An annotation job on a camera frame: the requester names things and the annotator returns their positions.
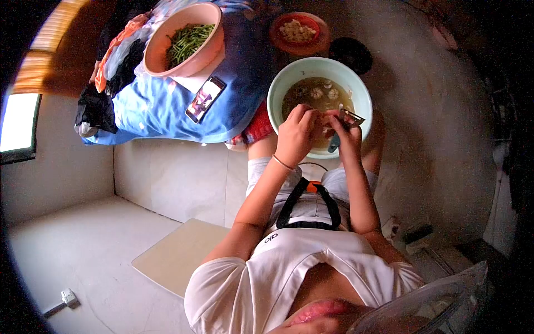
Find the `window frame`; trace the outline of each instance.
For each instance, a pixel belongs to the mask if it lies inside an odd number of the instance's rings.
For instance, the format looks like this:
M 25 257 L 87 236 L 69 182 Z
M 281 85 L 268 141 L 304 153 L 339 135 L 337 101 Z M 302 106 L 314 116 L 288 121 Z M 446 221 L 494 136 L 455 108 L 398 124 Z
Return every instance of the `window frame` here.
M 38 94 L 37 102 L 35 103 L 31 146 L 25 147 L 23 149 L 0 152 L 0 165 L 1 166 L 35 159 L 36 152 L 37 152 L 37 118 L 39 116 L 39 108 L 41 107 L 42 96 L 43 96 L 42 94 Z

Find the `blue tablecloth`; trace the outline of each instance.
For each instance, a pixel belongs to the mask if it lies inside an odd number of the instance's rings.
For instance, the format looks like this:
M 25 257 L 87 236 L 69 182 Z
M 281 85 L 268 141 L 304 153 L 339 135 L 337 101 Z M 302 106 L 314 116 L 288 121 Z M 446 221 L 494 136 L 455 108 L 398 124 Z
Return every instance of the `blue tablecloth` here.
M 163 1 L 177 9 L 195 2 Z M 263 0 L 213 2 L 223 11 L 226 58 L 212 75 L 227 86 L 202 122 L 196 125 L 184 113 L 193 93 L 170 78 L 138 76 L 113 99 L 119 131 L 99 130 L 82 139 L 86 144 L 113 145 L 136 137 L 160 136 L 216 143 L 247 127 L 276 75 L 268 29 L 280 6 L 277 1 Z

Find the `broth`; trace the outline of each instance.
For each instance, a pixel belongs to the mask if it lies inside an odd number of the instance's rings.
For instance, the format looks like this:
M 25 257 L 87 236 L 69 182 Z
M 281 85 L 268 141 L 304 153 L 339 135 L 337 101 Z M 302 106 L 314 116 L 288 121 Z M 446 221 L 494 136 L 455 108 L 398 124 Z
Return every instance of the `broth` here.
M 282 117 L 284 121 L 291 110 L 300 103 L 307 104 L 323 113 L 327 110 L 338 110 L 341 107 L 354 112 L 354 105 L 347 92 L 336 82 L 318 76 L 302 79 L 287 91 L 282 101 Z M 330 127 L 325 127 L 323 135 L 313 144 L 315 148 L 324 149 L 328 147 L 332 138 L 331 135 L 328 135 L 332 133 L 329 130 L 331 130 Z

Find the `black apron strap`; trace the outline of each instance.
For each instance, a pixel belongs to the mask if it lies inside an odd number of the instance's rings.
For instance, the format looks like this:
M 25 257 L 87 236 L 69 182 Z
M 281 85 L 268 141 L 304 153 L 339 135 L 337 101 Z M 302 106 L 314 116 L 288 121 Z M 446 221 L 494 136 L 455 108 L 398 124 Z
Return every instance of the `black apron strap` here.
M 291 192 L 291 194 L 289 194 L 289 197 L 287 197 L 287 200 L 284 203 L 282 210 L 280 211 L 280 215 L 276 220 L 276 228 L 283 229 L 284 227 L 286 227 L 287 222 L 289 222 L 289 215 L 291 215 L 291 211 L 293 211 L 293 207 L 295 206 L 295 204 L 297 204 L 297 201 L 308 187 L 308 184 L 310 184 L 310 181 L 302 177 L 297 186 Z
M 314 184 L 314 186 L 317 188 L 317 191 L 326 203 L 326 208 L 328 209 L 330 219 L 332 220 L 332 229 L 337 229 L 341 224 L 341 215 L 339 214 L 339 207 L 337 206 L 337 203 L 332 197 L 330 197 L 330 194 L 325 187 L 320 184 Z
M 295 189 L 293 189 L 291 194 L 289 194 L 286 202 L 284 203 L 284 206 L 282 207 L 282 210 L 280 211 L 280 215 L 278 215 L 278 219 L 276 221 L 276 227 L 278 229 L 304 227 L 304 228 L 318 228 L 322 230 L 335 230 L 339 227 L 339 225 L 341 224 L 341 216 L 339 215 L 339 208 L 337 206 L 337 203 L 335 202 L 335 200 L 332 199 L 332 197 L 330 197 L 330 194 L 328 193 L 326 188 L 320 184 L 314 184 L 314 186 L 315 188 L 317 188 L 317 192 L 321 195 L 321 197 L 326 203 L 326 207 L 328 208 L 330 219 L 332 220 L 332 225 L 323 223 L 323 222 L 305 222 L 305 221 L 294 222 L 294 223 L 288 224 L 289 216 L 291 215 L 291 212 L 293 211 L 293 207 L 298 202 L 302 193 L 308 187 L 308 184 L 310 184 L 310 181 L 306 180 L 305 178 L 301 178 L 299 183 L 295 187 Z

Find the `white t-shirt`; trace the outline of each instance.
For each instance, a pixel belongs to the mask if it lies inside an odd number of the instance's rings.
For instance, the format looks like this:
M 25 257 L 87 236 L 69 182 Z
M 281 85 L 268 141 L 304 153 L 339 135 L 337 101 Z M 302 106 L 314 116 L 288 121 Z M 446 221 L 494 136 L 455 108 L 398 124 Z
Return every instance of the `white t-shirt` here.
M 327 263 L 365 305 L 379 307 L 422 286 L 415 269 L 387 264 L 358 234 L 286 228 L 267 235 L 248 261 L 216 259 L 198 267 L 185 291 L 185 314 L 197 333 L 266 333 L 286 319 L 308 269 Z

